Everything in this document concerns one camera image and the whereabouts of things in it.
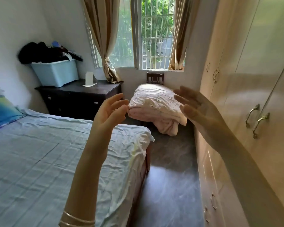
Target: building window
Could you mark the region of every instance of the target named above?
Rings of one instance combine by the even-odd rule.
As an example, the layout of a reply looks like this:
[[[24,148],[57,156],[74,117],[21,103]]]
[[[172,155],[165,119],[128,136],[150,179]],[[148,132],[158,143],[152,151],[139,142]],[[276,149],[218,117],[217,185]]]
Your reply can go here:
[[[173,42],[175,0],[141,0],[143,69],[167,69]]]
[[[130,0],[120,0],[118,35],[109,59],[114,67],[134,67]],[[102,67],[97,50],[98,64]]]

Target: brown curtain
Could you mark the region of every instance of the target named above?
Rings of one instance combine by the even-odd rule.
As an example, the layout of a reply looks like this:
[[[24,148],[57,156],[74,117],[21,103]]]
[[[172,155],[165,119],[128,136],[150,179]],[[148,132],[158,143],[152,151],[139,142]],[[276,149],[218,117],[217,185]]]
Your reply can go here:
[[[175,0],[174,40],[169,70],[183,70],[183,61],[200,0]]]
[[[120,0],[83,0],[92,38],[102,58],[105,77],[112,84],[122,81],[108,58],[117,39],[119,5]]]

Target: light blue bed sheet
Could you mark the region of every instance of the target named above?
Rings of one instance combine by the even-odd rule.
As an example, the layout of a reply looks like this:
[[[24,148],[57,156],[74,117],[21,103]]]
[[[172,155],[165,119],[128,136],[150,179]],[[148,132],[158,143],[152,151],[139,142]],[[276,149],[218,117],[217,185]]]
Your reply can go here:
[[[92,121],[23,111],[28,116],[0,129],[0,227],[58,226]],[[146,127],[113,130],[96,226],[126,226],[150,141]]]

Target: pink blanket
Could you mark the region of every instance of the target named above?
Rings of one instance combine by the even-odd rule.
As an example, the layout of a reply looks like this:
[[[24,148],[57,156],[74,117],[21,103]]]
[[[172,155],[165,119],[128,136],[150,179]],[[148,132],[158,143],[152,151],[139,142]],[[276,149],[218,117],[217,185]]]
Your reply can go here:
[[[186,126],[187,118],[179,109],[171,89],[158,84],[141,84],[129,103],[128,116],[153,122],[160,133],[177,135],[178,124]]]

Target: wall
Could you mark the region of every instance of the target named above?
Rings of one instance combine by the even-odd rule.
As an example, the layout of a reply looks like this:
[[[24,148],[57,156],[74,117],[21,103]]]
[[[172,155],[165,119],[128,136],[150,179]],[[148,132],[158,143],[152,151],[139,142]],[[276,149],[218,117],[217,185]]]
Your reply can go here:
[[[41,0],[49,28],[55,38],[68,49],[74,49],[83,56],[84,62],[78,65],[81,78],[86,71],[93,71],[97,79],[105,79],[102,69],[95,68],[91,57],[84,13],[80,0]],[[166,71],[164,85],[178,88],[185,85],[200,88],[203,68],[218,0],[201,0],[195,27],[186,52],[184,72]],[[146,82],[146,72],[134,68],[116,68],[124,80],[122,91],[130,99],[139,84]]]
[[[34,90],[40,86],[39,80],[16,57],[31,41],[52,41],[39,0],[0,0],[0,88],[14,105],[46,113],[41,96]]]

